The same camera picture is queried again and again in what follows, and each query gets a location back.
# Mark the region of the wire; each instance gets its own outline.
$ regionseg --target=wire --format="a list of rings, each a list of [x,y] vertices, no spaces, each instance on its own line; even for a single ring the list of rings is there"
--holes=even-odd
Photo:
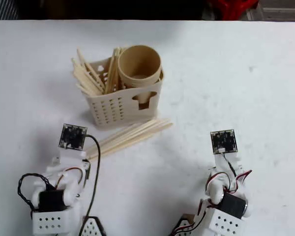
[[[228,159],[225,157],[225,154],[224,154],[224,153],[222,153],[222,155],[223,155],[223,157],[224,157],[225,161],[226,161],[226,162],[228,163],[228,165],[230,166],[230,168],[231,168],[231,171],[233,172],[234,176],[236,177],[236,172],[235,172],[235,170],[234,170],[233,166],[232,166],[232,165],[231,165],[231,163],[228,161]]]
[[[80,184],[81,181],[82,181],[82,178],[83,178],[83,170],[82,170],[81,168],[79,168],[79,167],[71,167],[71,168],[66,169],[65,172],[66,172],[66,171],[71,171],[71,170],[79,170],[79,171],[80,171],[80,173],[81,173],[81,177],[80,177],[79,182],[78,182],[78,184]],[[56,189],[58,188],[58,185],[59,185],[60,180],[61,180],[62,178],[63,178],[63,175],[61,175],[61,177],[58,179],[57,184],[55,185],[55,188],[56,188]]]
[[[192,223],[191,225],[184,225],[184,226],[178,227],[178,228],[176,228],[176,229],[174,230],[174,232],[172,232],[171,235],[173,235],[173,233],[175,233],[175,232],[178,231],[178,230],[183,230],[183,229],[186,229],[186,228],[192,227],[192,226],[194,226],[194,224],[195,224],[195,223]]]
[[[203,213],[203,216],[202,216],[201,220],[200,220],[200,221],[198,222],[198,224],[197,224],[195,227],[193,227],[192,229],[190,229],[190,230],[186,230],[186,231],[184,231],[184,230],[182,230],[182,231],[176,231],[172,236],[175,236],[175,235],[180,234],[180,233],[187,233],[187,232],[194,231],[194,230],[195,230],[195,229],[201,224],[201,222],[203,221],[205,215],[206,215],[206,212]]]
[[[230,190],[230,188],[231,188],[231,179],[230,179],[229,175],[228,175],[226,172],[218,172],[218,173],[212,175],[211,177],[209,177],[209,178],[207,179],[207,182],[206,182],[206,190],[207,190],[208,184],[209,184],[209,183],[210,183],[215,177],[217,177],[217,176],[220,175],[220,174],[225,174],[225,175],[227,176],[227,178],[228,178],[228,183],[229,183],[229,185],[228,185],[228,190]]]
[[[38,173],[27,173],[27,174],[22,175],[22,177],[21,177],[20,180],[19,180],[19,185],[18,185],[18,195],[24,200],[24,202],[25,202],[27,205],[29,205],[29,207],[30,207],[30,209],[31,209],[30,216],[32,217],[32,213],[33,213],[33,211],[36,211],[36,209],[35,209],[33,203],[31,203],[31,201],[30,201],[29,199],[27,199],[27,198],[23,195],[23,193],[22,193],[22,191],[21,191],[22,182],[23,182],[24,178],[27,177],[27,176],[40,177],[40,178],[42,179],[42,181],[44,181],[44,183],[46,184],[46,190],[55,190],[56,188],[53,187],[53,186],[50,184],[49,180],[48,180],[46,177],[44,177],[43,175],[41,175],[41,174],[38,174]]]
[[[251,172],[252,172],[252,170],[249,170],[249,171],[247,171],[247,172],[244,172],[244,173],[238,175],[238,176],[235,178],[235,182],[236,182],[236,187],[235,187],[235,189],[234,189],[234,190],[231,190],[231,191],[229,191],[229,192],[230,192],[230,193],[235,193],[235,192],[238,190],[238,183],[237,183],[237,181],[239,180],[239,178],[244,177],[243,180],[241,181],[241,184],[243,184],[244,181],[245,181],[245,179],[246,179],[246,177],[247,177]]]
[[[94,183],[94,189],[93,189],[92,198],[91,198],[91,201],[90,201],[90,204],[89,204],[89,207],[88,207],[88,211],[87,211],[87,213],[86,213],[86,215],[84,217],[84,221],[83,221],[82,226],[80,228],[79,236],[82,235],[83,225],[85,225],[85,223],[88,220],[89,212],[90,212],[90,210],[92,208],[92,205],[93,205],[93,202],[94,202],[94,197],[95,197],[96,187],[97,187],[97,181],[98,181],[98,174],[99,174],[99,166],[100,166],[100,146],[99,146],[98,141],[96,140],[96,138],[94,138],[92,135],[89,135],[89,134],[85,134],[85,135],[83,135],[83,137],[89,137],[89,138],[93,139],[94,142],[96,143],[97,150],[98,150],[98,161],[97,161],[97,169],[96,169],[96,176],[95,176],[95,183]]]

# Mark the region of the beige cup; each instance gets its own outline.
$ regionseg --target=beige cup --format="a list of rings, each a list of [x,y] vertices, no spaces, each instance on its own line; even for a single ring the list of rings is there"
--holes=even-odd
[[[154,84],[161,74],[161,58],[148,46],[137,45],[124,50],[118,59],[120,78],[128,88],[139,88]],[[138,95],[139,103],[148,102],[150,92]]]

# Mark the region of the plastic holder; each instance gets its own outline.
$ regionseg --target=plastic holder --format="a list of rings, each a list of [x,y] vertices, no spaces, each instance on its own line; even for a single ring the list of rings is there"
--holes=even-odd
[[[91,63],[92,68],[102,81],[107,80],[110,59]],[[159,80],[155,84],[146,87],[126,88],[92,97],[83,93],[95,120],[95,125],[103,128],[116,127],[155,117],[163,78],[162,70]],[[147,92],[151,93],[148,102],[139,104],[138,95]]]

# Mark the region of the plastic basket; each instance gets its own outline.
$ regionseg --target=plastic basket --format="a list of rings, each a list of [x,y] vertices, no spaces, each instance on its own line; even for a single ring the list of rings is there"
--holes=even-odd
[[[91,63],[92,68],[103,81],[107,79],[110,59]],[[151,119],[156,116],[163,78],[164,74],[162,71],[160,79],[150,86],[127,88],[92,97],[84,94],[95,120],[95,125],[99,127],[115,127],[135,121]],[[149,102],[139,104],[136,96],[144,92],[152,93]]]

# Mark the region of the black cable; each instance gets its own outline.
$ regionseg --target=black cable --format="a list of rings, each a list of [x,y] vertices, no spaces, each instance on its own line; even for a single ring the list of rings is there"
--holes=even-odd
[[[31,203],[31,201],[29,199],[27,199],[26,197],[24,197],[22,191],[21,191],[21,186],[22,186],[22,182],[24,180],[25,177],[27,176],[35,176],[35,177],[40,177],[44,183],[46,184],[46,190],[54,190],[56,189],[55,187],[53,187],[50,183],[49,183],[49,180],[44,177],[43,175],[41,174],[38,174],[38,173],[27,173],[27,174],[24,174],[22,175],[22,177],[20,178],[19,180],[19,185],[18,185],[18,195],[24,200],[24,202],[29,205],[30,209],[31,209],[31,212],[30,212],[30,216],[32,217],[32,213],[33,211],[35,211],[35,207],[33,205],[33,203]]]
[[[82,234],[83,225],[85,225],[86,221],[88,220],[89,212],[90,212],[90,210],[92,208],[92,205],[93,205],[93,202],[94,202],[94,197],[95,197],[96,187],[97,187],[97,181],[98,181],[98,174],[99,174],[99,166],[100,166],[100,146],[99,146],[98,141],[96,140],[96,138],[94,138],[92,135],[89,135],[89,134],[85,134],[85,135],[83,135],[83,137],[92,138],[94,140],[94,142],[96,143],[97,150],[98,150],[98,161],[97,161],[96,177],[95,177],[95,183],[94,183],[94,189],[93,189],[92,198],[91,198],[91,201],[90,201],[90,204],[89,204],[89,207],[88,207],[88,211],[87,211],[87,213],[86,213],[86,215],[84,217],[84,221],[82,223],[82,226],[81,226],[81,229],[80,229],[80,232],[79,232],[79,236],[81,236],[81,234]]]
[[[195,227],[193,227],[192,229],[190,229],[190,230],[186,230],[186,231],[184,231],[184,230],[182,230],[182,231],[178,231],[178,232],[176,232],[176,233],[175,233],[174,235],[172,235],[172,236],[175,236],[175,235],[180,234],[180,233],[187,233],[187,232],[194,231],[194,230],[195,230],[195,229],[201,224],[201,222],[203,221],[205,215],[206,215],[206,212],[203,213],[203,216],[202,216],[201,220],[200,220],[200,221],[198,222],[198,224],[197,224]]]
[[[231,163],[228,161],[228,159],[226,159],[225,154],[224,154],[224,153],[222,153],[222,154],[223,154],[223,157],[224,157],[225,161],[226,161],[226,162],[228,163],[228,165],[230,166],[231,171],[233,172],[234,176],[236,177],[237,175],[236,175],[236,172],[235,172],[233,166],[232,166]]]

